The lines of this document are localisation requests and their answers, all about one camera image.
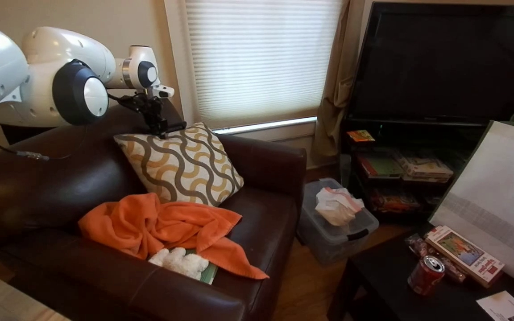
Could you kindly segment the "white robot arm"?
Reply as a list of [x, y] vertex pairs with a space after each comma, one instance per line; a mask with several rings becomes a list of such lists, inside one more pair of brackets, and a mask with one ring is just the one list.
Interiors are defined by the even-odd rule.
[[151, 46], [130, 44], [116, 58], [100, 41], [57, 26], [34, 28], [21, 44], [0, 30], [0, 124], [91, 124], [109, 110], [110, 89], [134, 89], [118, 103], [167, 131], [162, 103], [175, 89], [159, 76]]

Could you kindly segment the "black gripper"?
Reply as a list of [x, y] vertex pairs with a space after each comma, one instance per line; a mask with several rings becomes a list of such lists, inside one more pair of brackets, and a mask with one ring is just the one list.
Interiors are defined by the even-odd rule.
[[137, 89], [132, 96], [110, 94], [110, 99], [128, 110], [141, 114], [148, 130], [155, 123], [169, 121], [167, 115], [162, 112], [162, 105], [169, 99], [169, 92], [166, 89]]

